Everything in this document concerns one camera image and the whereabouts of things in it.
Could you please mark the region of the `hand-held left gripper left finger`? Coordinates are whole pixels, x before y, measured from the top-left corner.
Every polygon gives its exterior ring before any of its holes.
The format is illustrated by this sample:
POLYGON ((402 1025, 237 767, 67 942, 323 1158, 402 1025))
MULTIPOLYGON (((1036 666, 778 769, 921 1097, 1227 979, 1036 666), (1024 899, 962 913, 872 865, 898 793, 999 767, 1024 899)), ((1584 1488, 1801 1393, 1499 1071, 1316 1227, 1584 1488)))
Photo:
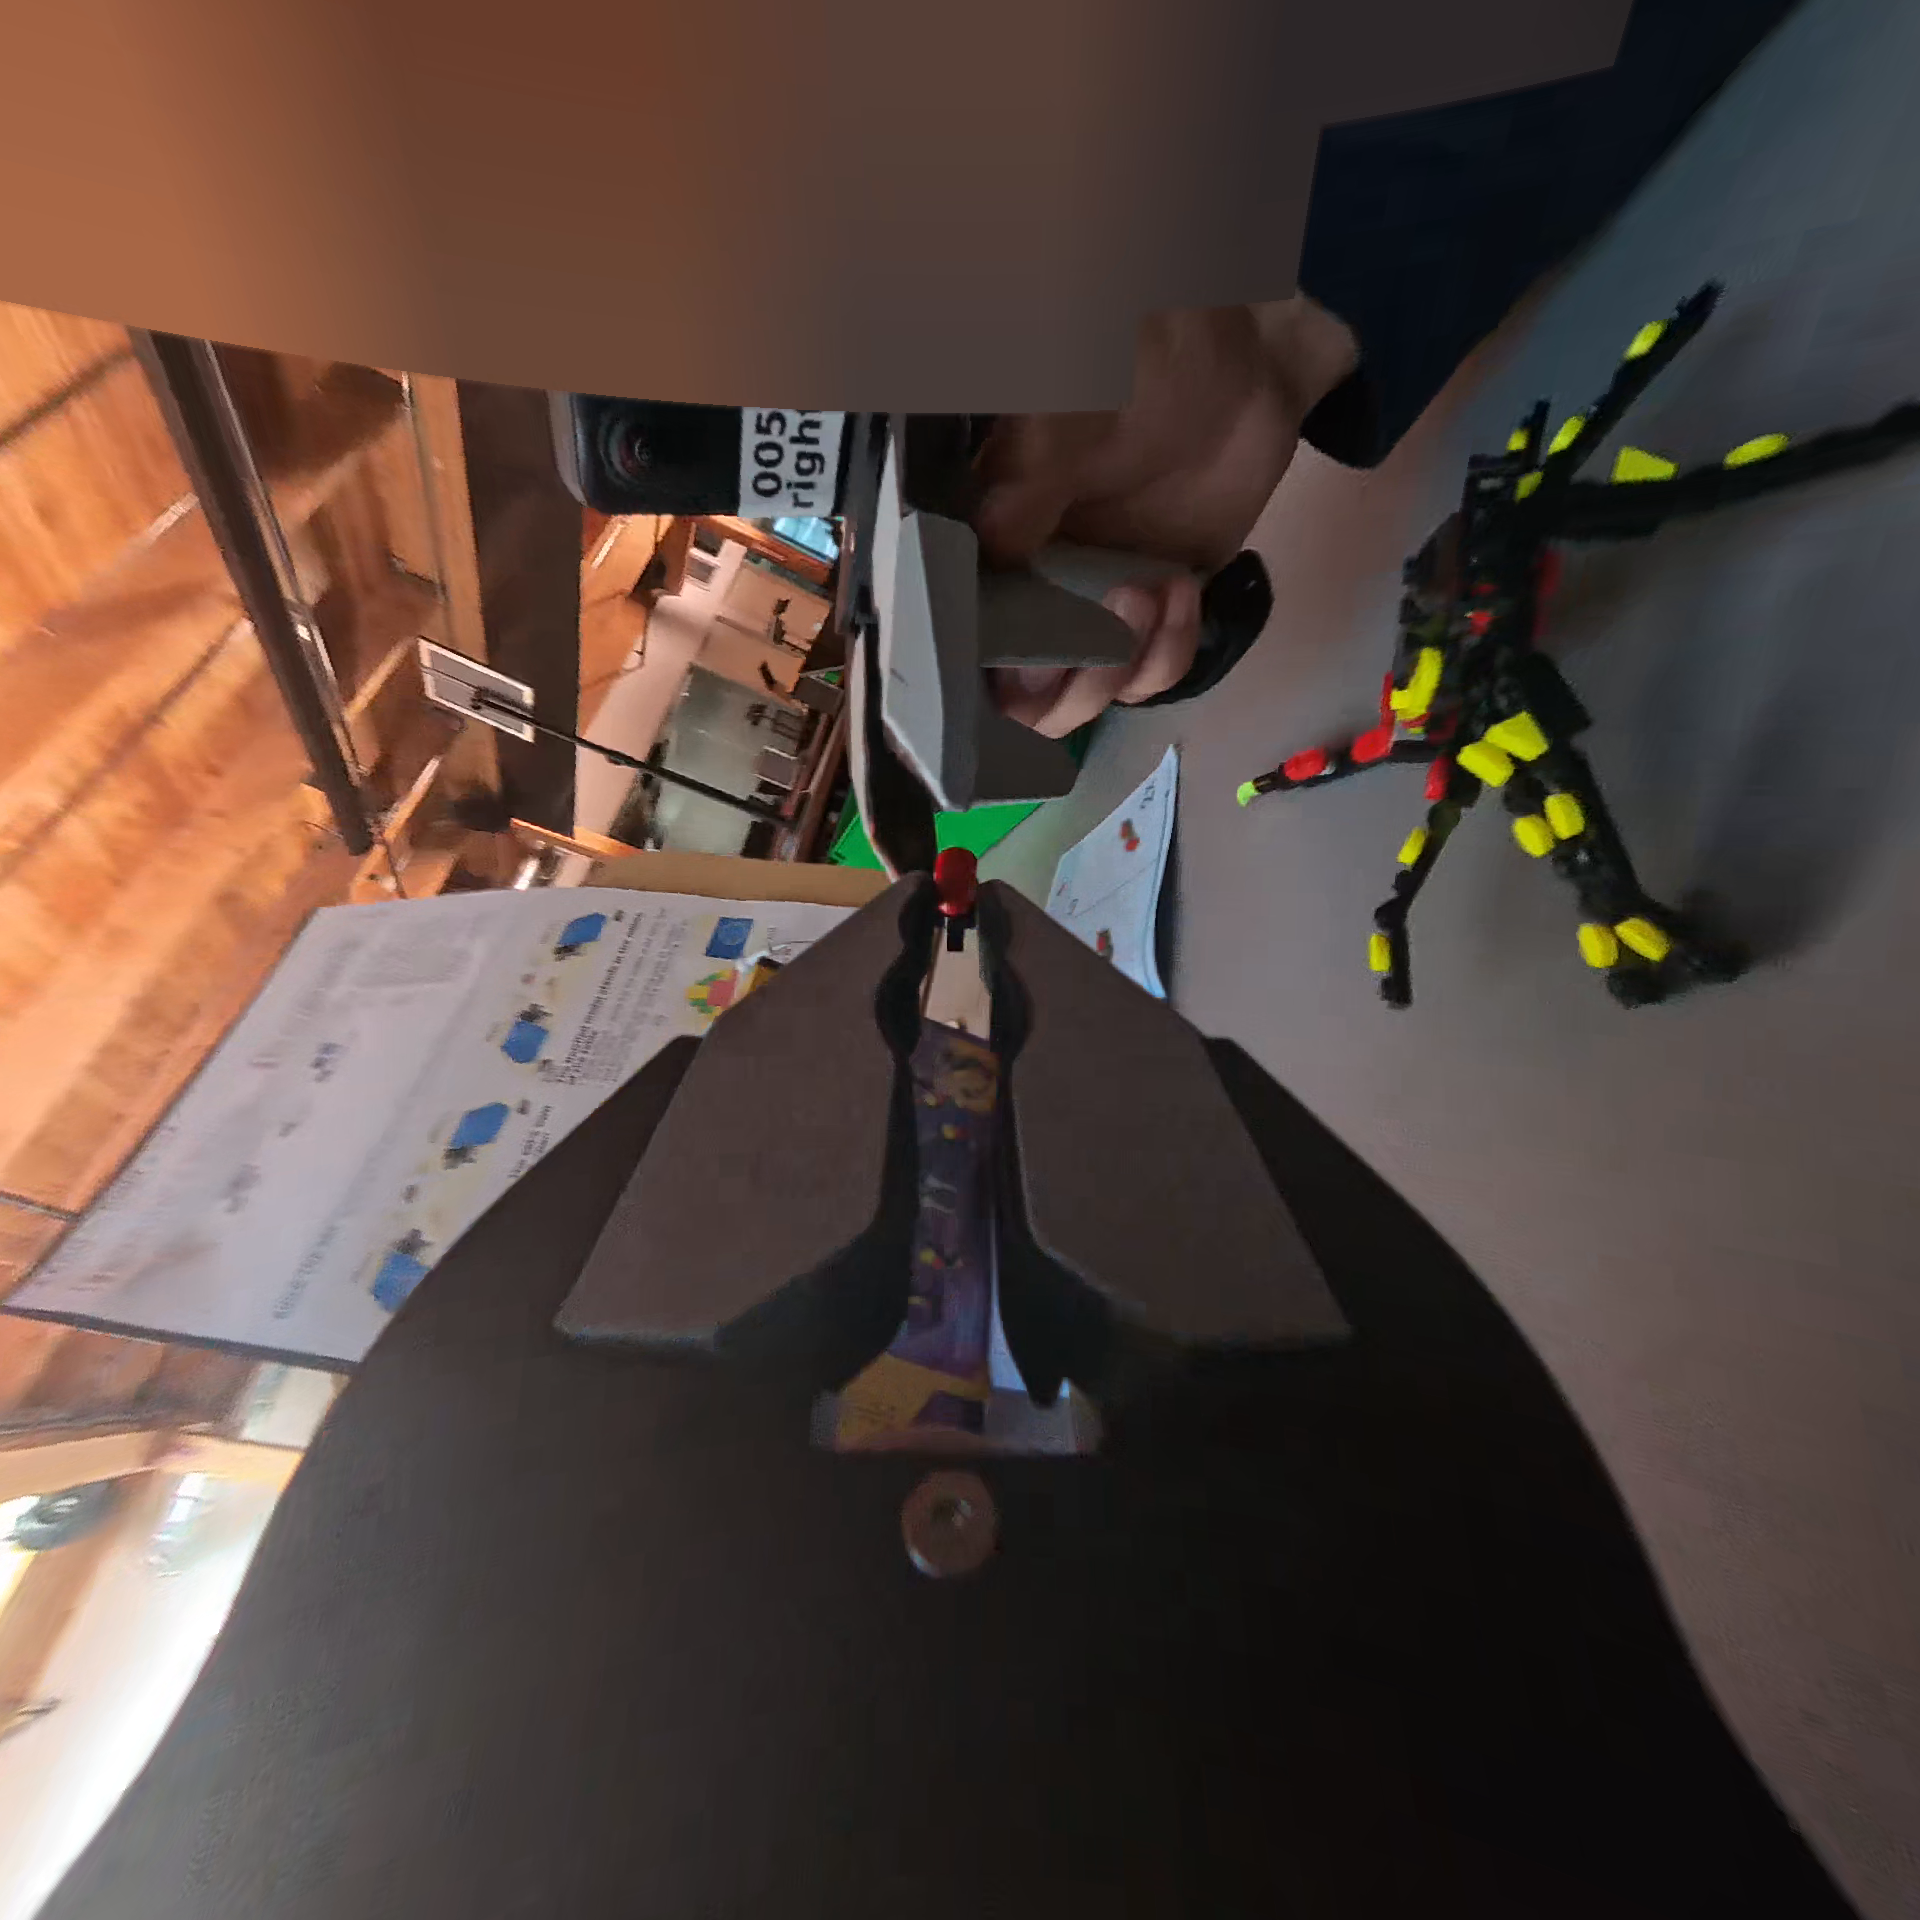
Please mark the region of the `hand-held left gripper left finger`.
POLYGON ((842 1385, 905 1320, 933 882, 898 880, 695 1042, 556 1328, 842 1385))

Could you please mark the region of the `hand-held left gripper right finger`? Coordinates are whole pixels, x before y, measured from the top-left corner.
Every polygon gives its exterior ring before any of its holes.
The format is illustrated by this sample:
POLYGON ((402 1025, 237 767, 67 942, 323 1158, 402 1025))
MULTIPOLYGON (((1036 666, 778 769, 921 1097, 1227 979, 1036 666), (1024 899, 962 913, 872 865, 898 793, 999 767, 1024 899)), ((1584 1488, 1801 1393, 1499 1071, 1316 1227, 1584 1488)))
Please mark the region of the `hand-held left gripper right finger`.
POLYGON ((999 1056, 999 1324, 1032 1399, 1348 1339, 1210 1041, 1001 880, 978 894, 978 963, 999 1056))

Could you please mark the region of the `green plastic bin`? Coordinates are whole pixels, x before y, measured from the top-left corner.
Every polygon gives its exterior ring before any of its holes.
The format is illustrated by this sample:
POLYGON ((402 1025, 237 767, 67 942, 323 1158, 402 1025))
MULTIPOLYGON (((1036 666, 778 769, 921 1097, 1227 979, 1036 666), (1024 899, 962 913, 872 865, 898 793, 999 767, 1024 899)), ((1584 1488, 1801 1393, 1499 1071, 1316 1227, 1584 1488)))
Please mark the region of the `green plastic bin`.
MULTIPOLYGON (((1036 812, 1040 812, 1040 803, 1001 803, 962 812, 940 812, 936 816, 940 850, 960 849, 975 858, 984 858, 1001 846, 1036 812)), ((827 846, 827 863, 850 872, 882 872, 881 855, 855 799, 849 799, 842 810, 827 846)))

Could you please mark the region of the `black yellow lego creature model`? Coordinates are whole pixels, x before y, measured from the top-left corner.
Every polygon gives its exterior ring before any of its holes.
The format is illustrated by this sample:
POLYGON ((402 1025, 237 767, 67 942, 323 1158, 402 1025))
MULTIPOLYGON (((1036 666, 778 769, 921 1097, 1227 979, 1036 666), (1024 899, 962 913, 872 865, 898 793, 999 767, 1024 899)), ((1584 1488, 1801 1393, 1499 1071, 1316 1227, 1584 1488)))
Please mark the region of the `black yellow lego creature model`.
POLYGON ((1570 889, 1577 953, 1624 1009, 1728 985, 1747 971, 1741 950, 1647 889, 1579 750, 1594 721, 1543 649, 1560 554, 1647 540, 1672 522, 1881 465, 1916 446, 1919 410, 1907 401, 1811 439, 1747 439, 1696 466, 1624 446, 1600 481, 1587 479, 1591 458, 1691 347, 1720 302, 1721 286, 1704 283, 1635 335, 1589 406, 1557 417, 1540 398, 1499 454, 1468 459, 1456 513, 1404 563, 1397 648, 1377 722, 1289 755, 1236 790, 1248 807, 1388 767, 1425 771, 1425 816, 1399 846, 1368 937, 1368 969, 1393 1011, 1412 1004, 1412 908, 1483 799, 1504 807, 1520 852, 1570 889))

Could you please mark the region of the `person's right forearm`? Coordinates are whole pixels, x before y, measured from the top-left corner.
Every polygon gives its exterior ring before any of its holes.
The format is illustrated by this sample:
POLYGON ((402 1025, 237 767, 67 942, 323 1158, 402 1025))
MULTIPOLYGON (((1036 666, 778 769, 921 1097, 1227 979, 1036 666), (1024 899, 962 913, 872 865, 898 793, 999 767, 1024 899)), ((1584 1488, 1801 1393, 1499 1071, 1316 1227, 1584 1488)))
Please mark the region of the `person's right forearm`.
POLYGON ((1305 443, 1377 468, 1791 12, 1637 3, 1602 72, 1329 128, 1300 292, 1353 336, 1355 366, 1305 417, 1305 443))

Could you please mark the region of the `printed instruction sheet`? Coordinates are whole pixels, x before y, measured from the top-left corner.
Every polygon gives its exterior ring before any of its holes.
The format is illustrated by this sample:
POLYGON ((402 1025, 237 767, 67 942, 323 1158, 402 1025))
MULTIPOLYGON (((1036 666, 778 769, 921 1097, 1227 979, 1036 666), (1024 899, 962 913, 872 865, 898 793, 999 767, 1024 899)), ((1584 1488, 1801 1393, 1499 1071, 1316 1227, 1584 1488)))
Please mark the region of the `printed instruction sheet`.
POLYGON ((749 960, 850 915, 768 880, 324 908, 4 1313, 347 1371, 500 1193, 706 1033, 749 960))

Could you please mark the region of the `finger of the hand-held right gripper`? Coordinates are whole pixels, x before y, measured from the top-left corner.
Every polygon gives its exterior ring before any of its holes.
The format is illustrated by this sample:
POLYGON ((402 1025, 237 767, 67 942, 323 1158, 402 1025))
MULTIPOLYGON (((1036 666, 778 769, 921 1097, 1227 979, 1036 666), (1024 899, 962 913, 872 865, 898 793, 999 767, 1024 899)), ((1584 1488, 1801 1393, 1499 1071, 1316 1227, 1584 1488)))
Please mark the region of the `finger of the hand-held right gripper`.
POLYGON ((915 504, 898 439, 872 450, 866 598, 881 626, 882 722, 938 812, 987 793, 978 540, 965 516, 915 504))
POLYGON ((938 807, 897 753, 882 722, 881 626, 869 598, 849 624, 849 767, 855 804, 877 865, 892 879, 933 875, 938 807))

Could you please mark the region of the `purple yellow lego box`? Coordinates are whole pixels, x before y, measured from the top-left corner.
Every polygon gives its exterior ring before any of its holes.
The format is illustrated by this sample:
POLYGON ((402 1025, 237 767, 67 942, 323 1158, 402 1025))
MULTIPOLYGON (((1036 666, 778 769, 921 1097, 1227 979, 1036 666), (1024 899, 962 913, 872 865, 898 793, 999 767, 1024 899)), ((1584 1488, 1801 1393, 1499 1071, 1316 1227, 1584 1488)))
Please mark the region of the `purple yellow lego box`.
POLYGON ((999 1065, 985 1041, 927 1019, 911 1065, 919 1185, 904 1321, 835 1399, 825 1443, 874 1451, 976 1439, 993 1398, 993 1148, 999 1065))

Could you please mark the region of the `lego instruction booklet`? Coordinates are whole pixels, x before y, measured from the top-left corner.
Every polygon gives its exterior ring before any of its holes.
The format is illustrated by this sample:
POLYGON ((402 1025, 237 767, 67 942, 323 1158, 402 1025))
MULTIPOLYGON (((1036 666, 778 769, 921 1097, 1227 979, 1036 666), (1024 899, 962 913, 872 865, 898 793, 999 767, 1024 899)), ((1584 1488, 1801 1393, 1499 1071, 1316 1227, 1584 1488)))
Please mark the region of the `lego instruction booklet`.
POLYGON ((1156 999, 1169 994, 1161 902, 1180 790, 1180 753, 1165 747, 1128 801, 1061 855, 1047 889, 1047 916, 1156 999))

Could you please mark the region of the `person's right hand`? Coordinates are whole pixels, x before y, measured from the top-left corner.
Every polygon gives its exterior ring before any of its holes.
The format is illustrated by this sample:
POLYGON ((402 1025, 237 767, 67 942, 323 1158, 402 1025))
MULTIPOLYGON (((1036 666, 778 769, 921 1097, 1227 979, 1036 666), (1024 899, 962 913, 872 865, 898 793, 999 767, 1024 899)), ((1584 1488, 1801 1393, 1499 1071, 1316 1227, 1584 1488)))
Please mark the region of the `person's right hand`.
POLYGON ((1128 664, 1007 667, 993 676, 997 707, 1068 737, 1115 705, 1178 689, 1202 649, 1202 580, 1241 554, 1307 414, 1355 366, 1353 335, 1305 296, 1200 307, 1140 324, 1120 410, 1001 417, 976 456, 972 522, 984 555, 1017 564, 1084 545, 1185 574, 1107 595, 1135 635, 1128 664))

